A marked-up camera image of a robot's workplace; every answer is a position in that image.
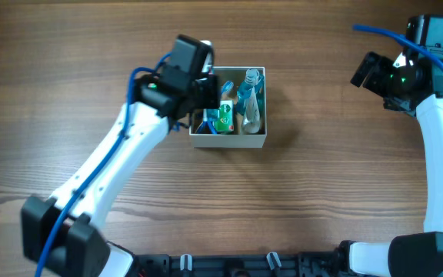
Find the green white soap box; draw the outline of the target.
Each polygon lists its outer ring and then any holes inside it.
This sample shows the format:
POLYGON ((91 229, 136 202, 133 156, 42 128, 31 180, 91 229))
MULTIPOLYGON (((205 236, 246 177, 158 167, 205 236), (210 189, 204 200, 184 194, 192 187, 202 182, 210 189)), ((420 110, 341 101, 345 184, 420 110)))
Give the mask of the green white soap box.
POLYGON ((232 100, 223 100, 218 108, 218 119, 214 123, 214 127, 219 134, 229 134, 235 130, 233 120, 233 105, 232 100))

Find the teal toothpaste tube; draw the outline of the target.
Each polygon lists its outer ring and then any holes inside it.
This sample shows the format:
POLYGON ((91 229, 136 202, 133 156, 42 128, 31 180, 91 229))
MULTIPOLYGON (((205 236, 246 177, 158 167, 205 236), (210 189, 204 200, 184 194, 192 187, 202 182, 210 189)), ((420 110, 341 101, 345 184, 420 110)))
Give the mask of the teal toothpaste tube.
POLYGON ((220 117, 220 111, 218 109, 204 109, 203 121, 204 122, 217 122, 220 117))

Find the blue white toothbrush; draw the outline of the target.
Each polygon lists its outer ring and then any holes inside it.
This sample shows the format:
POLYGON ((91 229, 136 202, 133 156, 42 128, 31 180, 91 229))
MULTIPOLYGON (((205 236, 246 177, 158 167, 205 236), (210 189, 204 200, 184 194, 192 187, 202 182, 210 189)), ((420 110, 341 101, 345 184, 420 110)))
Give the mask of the blue white toothbrush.
POLYGON ((227 81, 221 87, 221 100, 229 99, 229 95, 230 95, 230 92, 232 91, 233 87, 234 87, 234 83, 232 81, 227 81))

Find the white lotion tube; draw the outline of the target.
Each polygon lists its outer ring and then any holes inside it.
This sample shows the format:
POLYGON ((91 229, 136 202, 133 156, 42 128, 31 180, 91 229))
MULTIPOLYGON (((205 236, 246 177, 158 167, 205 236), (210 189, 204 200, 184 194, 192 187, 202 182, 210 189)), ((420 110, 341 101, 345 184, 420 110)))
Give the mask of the white lotion tube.
POLYGON ((261 116, 254 88, 250 90, 249 97, 244 100, 243 108, 245 111, 241 124, 242 132, 244 134, 258 133, 261 128, 261 116))

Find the blue disposable razor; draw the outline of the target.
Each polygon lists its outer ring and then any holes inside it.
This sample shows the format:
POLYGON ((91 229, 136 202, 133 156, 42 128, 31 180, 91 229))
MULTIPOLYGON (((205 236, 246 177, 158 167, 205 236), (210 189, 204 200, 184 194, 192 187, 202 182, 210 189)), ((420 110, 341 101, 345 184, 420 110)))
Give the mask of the blue disposable razor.
POLYGON ((215 129, 214 124, 212 123, 212 121, 209 121, 209 120, 202 121, 202 123, 199 125, 199 127, 197 127, 197 129, 195 130, 195 133, 202 134, 205 129, 209 130, 212 135, 218 134, 218 132, 215 129))

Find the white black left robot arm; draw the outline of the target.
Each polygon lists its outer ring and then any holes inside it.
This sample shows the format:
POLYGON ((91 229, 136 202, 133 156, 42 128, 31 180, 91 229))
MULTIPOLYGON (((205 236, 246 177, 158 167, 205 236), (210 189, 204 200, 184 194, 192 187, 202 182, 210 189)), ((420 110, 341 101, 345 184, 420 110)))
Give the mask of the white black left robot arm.
POLYGON ((131 75, 125 104, 114 126, 82 167, 46 200, 26 199, 21 210, 24 256, 35 275, 133 276, 138 260, 107 241, 101 228, 119 192, 149 152, 178 126, 178 119, 220 102, 217 75, 188 78, 179 90, 172 79, 131 75))

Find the blue mouthwash bottle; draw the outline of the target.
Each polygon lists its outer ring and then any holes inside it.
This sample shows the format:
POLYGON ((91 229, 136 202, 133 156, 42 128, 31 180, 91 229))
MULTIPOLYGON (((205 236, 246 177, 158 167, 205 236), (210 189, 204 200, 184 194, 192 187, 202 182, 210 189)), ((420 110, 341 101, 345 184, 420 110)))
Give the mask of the blue mouthwash bottle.
POLYGON ((255 90, 258 108, 260 111, 262 110, 264 104, 264 93, 262 92, 264 82, 264 76, 256 68, 250 68, 246 71, 245 79, 240 84, 237 91, 238 101, 235 105, 237 113, 239 113, 240 115, 245 114, 245 110, 248 105, 248 99, 252 89, 255 90))

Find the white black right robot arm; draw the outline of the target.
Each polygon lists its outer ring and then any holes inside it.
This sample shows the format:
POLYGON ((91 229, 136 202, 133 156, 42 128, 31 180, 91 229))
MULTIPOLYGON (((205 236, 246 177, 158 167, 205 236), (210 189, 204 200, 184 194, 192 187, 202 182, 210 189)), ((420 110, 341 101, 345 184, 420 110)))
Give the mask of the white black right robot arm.
POLYGON ((423 231, 390 242, 343 242, 339 272, 363 276, 443 276, 443 68, 424 56, 404 65, 369 52, 351 83, 381 96, 384 107, 416 118, 423 136, 427 208, 423 231))

